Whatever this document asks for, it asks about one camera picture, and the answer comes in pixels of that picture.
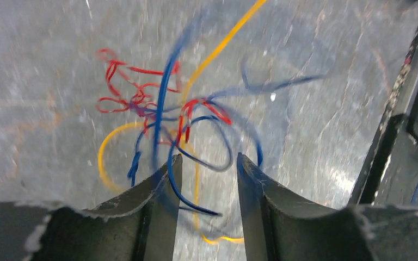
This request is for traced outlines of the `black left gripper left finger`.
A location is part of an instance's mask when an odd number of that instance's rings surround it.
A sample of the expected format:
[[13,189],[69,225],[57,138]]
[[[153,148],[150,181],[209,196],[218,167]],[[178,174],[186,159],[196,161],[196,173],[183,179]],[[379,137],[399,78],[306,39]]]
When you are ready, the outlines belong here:
[[0,260],[172,260],[182,157],[93,209],[0,202]]

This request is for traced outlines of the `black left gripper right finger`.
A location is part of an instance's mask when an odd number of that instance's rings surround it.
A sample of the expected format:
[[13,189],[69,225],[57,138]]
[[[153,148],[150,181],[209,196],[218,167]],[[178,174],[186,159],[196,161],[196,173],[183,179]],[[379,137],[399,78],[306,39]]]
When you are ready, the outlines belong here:
[[418,207],[332,209],[279,184],[239,154],[247,260],[418,260]]

